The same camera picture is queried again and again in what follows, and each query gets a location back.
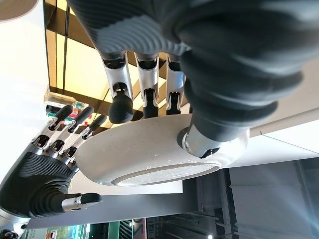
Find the white plate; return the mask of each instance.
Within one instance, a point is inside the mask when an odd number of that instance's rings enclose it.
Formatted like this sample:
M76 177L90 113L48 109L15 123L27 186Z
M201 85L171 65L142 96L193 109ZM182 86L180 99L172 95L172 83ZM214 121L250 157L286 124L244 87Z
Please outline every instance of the white plate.
M178 133L189 126L191 114L143 119L108 129L76 151L82 173L94 182L112 186L165 183L214 172L244 152L248 132L201 159L177 144Z

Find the robotic hand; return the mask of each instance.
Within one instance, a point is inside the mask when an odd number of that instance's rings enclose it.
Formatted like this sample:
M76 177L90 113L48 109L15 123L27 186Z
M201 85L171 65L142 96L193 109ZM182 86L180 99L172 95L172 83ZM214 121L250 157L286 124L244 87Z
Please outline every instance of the robotic hand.
M130 153L112 149L117 157L127 154L130 159L130 168L126 164L121 175L109 176L109 181L123 185L145 183L144 179L151 176L154 180L147 183L162 182L167 175L177 180L183 174L185 179L211 172L215 164L209 159L227 158L234 147L225 145L270 116L277 100L289 95L302 81L302 65L319 55L318 0L68 0L68 4L102 58L113 99L108 113L111 122L124 123L133 117L128 51L135 53L146 118L158 115L160 52L167 54L166 114L179 114L184 91L193 108L191 120L182 115L147 119L131 123L130 128L125 125L121 135L114 134L118 140L113 145L122 146L123 138L146 131L147 125L148 134L154 125L168 128L163 139L155 134L151 138L161 144L160 153L154 154L158 145L151 145L155 142L151 139L135 142L134 149L130 149L132 140L127 139ZM67 106L48 122L3 180L1 239L18 237L31 217L78 210L100 201L97 194L68 195L67 189L78 170L74 152L105 117L86 128L65 151L65 141L82 119L76 119L48 143L71 111ZM184 119L183 128L179 128L179 119ZM105 131L104 136L112 132L115 129ZM88 142L82 149L101 150L99 139L106 138L98 135L96 143L92 139L92 144ZM145 158L153 155L154 167L136 167L144 166L141 152ZM171 157L174 152L177 160L168 164L166 155ZM105 164L105 154L100 155L99 160ZM160 157L165 165L156 163ZM198 166L195 172L189 170L194 163ZM114 171L107 168L95 181L104 180Z
M80 210L101 201L101 196L96 193L68 194L68 187L79 170L75 165L75 151L91 137L106 116L96 118L69 148L63 150L66 141L93 110L92 107L85 108L62 131L56 132L73 111L72 106L63 107L32 139L11 168L0 185L1 239L18 238L32 217Z

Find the black fingertip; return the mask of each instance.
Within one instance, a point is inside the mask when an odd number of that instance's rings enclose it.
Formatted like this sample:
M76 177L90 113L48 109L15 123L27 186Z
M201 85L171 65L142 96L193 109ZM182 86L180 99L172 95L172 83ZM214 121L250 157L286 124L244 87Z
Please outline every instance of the black fingertip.
M77 124L83 123L83 121L89 117L94 112L94 108L92 106L89 106L85 108L80 114L75 117L75 120L77 121Z
M65 120L70 114L73 112L73 107L71 105L67 105L59 110L58 113L56 113L55 117L57 117L56 123L59 123L62 120Z
M101 201L102 201L102 197L100 194L97 194L97 193L86 193L86 194L83 194L81 197L81 204L99 203Z
M133 119L133 102L125 94L118 93L109 108L110 122L126 123Z
M106 119L107 119L106 115L100 115L90 124L89 127L91 128L92 131L95 131L99 126L101 126L106 121Z

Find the white wall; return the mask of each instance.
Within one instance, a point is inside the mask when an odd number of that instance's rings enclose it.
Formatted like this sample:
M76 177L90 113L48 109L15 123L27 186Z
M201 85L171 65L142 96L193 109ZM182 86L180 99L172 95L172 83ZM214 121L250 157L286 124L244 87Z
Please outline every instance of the white wall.
M227 167L242 167L315 157L319 157L319 154L275 138L259 135L249 138L244 154Z
M43 1L21 18L1 22L0 34L1 181L46 122Z

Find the glass panel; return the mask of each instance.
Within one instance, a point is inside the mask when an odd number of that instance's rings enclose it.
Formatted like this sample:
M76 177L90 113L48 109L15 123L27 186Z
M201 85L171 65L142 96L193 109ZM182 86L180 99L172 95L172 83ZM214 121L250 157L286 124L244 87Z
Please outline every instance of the glass panel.
M63 89L64 40L64 36L56 35L56 82L60 89Z
M57 0L57 3L56 3L56 6L59 8L59 9L62 9L64 11L66 11L66 0ZM72 15L75 15L75 13L73 12L73 10L70 8L70 13Z
M68 39L65 90L103 100L109 89L97 50Z

